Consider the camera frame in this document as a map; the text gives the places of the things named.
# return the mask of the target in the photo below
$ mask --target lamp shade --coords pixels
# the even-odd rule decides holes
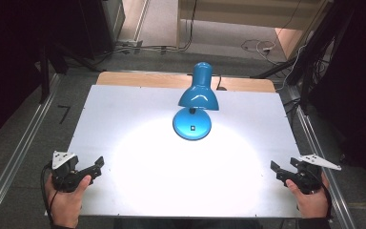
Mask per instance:
[[[203,110],[218,111],[218,101],[211,90],[213,67],[205,62],[194,66],[192,86],[186,90],[179,100],[179,106]]]

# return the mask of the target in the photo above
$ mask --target hand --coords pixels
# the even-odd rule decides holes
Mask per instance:
[[[91,182],[91,176],[85,176],[72,193],[58,192],[51,206],[53,223],[57,226],[75,228],[82,207],[82,197]],[[46,182],[46,194],[49,206],[57,191],[52,184],[52,175]]]
[[[323,173],[322,182],[329,188],[329,181]],[[323,187],[313,194],[305,195],[290,179],[287,179],[286,183],[298,202],[298,209],[303,218],[326,218],[329,206]]]

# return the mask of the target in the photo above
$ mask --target floor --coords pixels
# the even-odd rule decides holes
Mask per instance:
[[[146,14],[146,16],[149,15],[148,17],[151,16],[151,6],[153,5],[149,4],[149,11]],[[145,35],[145,32],[154,30],[145,31],[147,28],[146,23],[149,22],[144,20],[143,29],[138,38],[144,42],[150,42],[151,39]],[[194,24],[194,32],[197,32],[196,25]],[[153,42],[166,39],[165,35],[159,34],[159,30],[156,30],[155,34],[160,37],[157,39],[153,35]],[[258,39],[271,40],[275,38],[273,33],[272,35],[258,37]],[[243,37],[245,40],[252,39],[245,36]],[[204,37],[195,35],[191,51],[167,52],[166,54],[155,51],[120,52],[106,58],[100,64],[100,67],[109,71],[190,73],[195,63],[207,61],[214,66],[215,73],[248,77],[264,73],[273,65],[257,52],[252,52],[252,56],[239,55],[239,51],[247,53],[242,48],[237,47],[239,41],[242,42],[243,39],[238,39],[236,45],[227,44],[225,47],[222,45],[221,50],[235,46],[230,49],[236,49],[236,51],[229,52],[230,54],[227,55],[218,54],[214,52],[217,48],[209,49],[209,46],[206,46],[207,49],[203,51],[196,52],[200,50],[201,46],[199,44],[201,42],[210,41],[205,37],[206,35]],[[211,44],[213,47],[220,46],[217,42]],[[206,53],[207,50],[213,50],[213,53]],[[276,58],[276,61],[283,61],[280,59],[280,54],[275,55],[275,57],[272,56],[272,59],[274,58]],[[25,100],[0,131],[0,183],[7,184],[7,186],[0,186],[0,228],[49,228],[48,219],[44,217],[44,205],[39,184],[41,169],[51,159],[53,151],[67,151],[90,86],[95,84],[97,76],[98,73],[92,73],[83,67],[74,65],[72,65],[67,75],[54,75],[51,86],[52,94],[48,102],[43,105],[38,104],[41,92],[40,89],[37,89]],[[282,76],[279,73],[269,78],[273,80],[274,85],[278,88],[282,85]],[[293,99],[294,95],[291,91],[288,87],[279,91],[283,104]],[[70,107],[67,115],[65,115],[63,107]],[[336,136],[330,123],[320,117],[313,107],[310,106],[309,111],[309,118],[314,127],[321,151],[325,153],[329,160],[337,162],[341,152],[337,148]],[[288,117],[289,122],[292,123],[293,133],[300,153],[302,155],[309,154],[312,149],[310,139],[305,136],[304,126],[300,121],[302,118],[298,118],[297,114],[294,118],[291,115]],[[14,164],[17,167],[13,166],[11,170],[8,170],[8,164]],[[354,225],[343,225],[341,222],[342,216],[333,210],[332,228],[366,228],[366,171],[349,165],[342,165],[342,168],[341,172],[334,172],[335,184],[339,187],[341,195],[347,203]],[[281,219],[261,219],[261,222],[264,228],[278,229]],[[282,228],[295,228],[293,219],[287,219],[284,222]],[[79,225],[80,228],[113,228],[115,222],[114,219],[110,218],[81,217]]]

